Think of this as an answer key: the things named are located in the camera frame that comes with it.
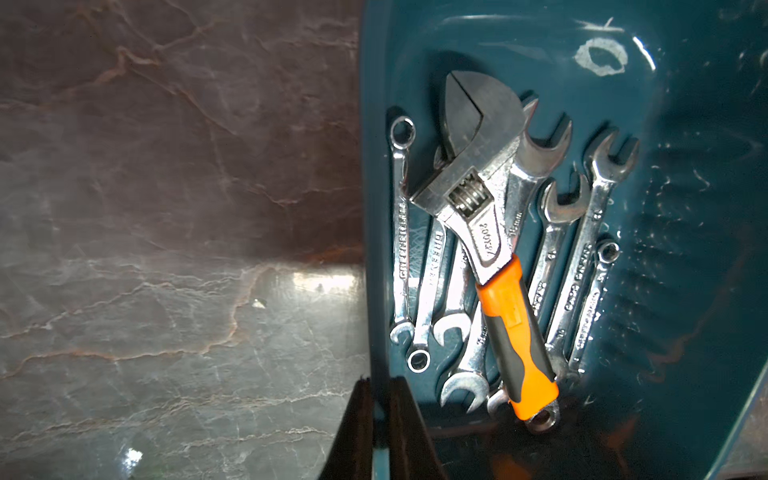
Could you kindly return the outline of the small thin combination wrench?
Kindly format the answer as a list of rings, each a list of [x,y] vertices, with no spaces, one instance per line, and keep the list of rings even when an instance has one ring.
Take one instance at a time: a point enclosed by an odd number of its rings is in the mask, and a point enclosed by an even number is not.
[[[409,316],[409,200],[407,171],[409,150],[416,138],[410,117],[395,118],[389,127],[392,160],[392,236],[393,236],[393,326],[390,340],[400,344],[400,336],[413,335],[414,324]]]

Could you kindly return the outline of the teal plastic storage tray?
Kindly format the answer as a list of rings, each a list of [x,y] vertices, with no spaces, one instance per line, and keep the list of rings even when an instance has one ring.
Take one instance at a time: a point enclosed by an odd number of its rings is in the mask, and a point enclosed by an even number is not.
[[[767,5],[763,1],[370,1],[361,30],[366,273],[373,380],[407,376],[451,479],[714,479],[767,382]],[[559,190],[588,174],[593,140],[637,161],[600,212],[619,254],[604,280],[562,419],[533,435],[505,412],[439,402],[460,352],[410,375],[387,338],[391,250],[383,184],[389,120],[417,129],[419,186],[440,144],[451,70],[539,106],[534,136],[568,116]]]

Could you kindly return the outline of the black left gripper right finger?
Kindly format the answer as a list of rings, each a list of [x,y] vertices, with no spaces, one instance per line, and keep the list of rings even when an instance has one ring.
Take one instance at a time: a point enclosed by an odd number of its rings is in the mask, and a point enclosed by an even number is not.
[[[387,433],[391,479],[446,480],[407,380],[389,382]]]

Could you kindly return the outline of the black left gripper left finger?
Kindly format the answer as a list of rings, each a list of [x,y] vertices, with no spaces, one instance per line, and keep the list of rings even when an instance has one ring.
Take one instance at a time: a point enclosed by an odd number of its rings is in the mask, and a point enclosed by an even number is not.
[[[374,399],[369,379],[355,383],[320,480],[371,480]]]

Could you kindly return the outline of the smallest combination wrench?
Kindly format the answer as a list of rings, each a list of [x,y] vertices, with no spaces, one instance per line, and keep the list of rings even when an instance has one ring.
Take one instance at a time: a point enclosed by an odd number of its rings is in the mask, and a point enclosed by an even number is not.
[[[614,263],[621,255],[619,244],[613,239],[604,239],[597,245],[594,267],[587,292],[582,301],[578,325],[573,339],[568,368],[577,376],[584,373],[582,360],[590,339],[590,331],[600,317],[598,304],[605,290],[605,283]]]

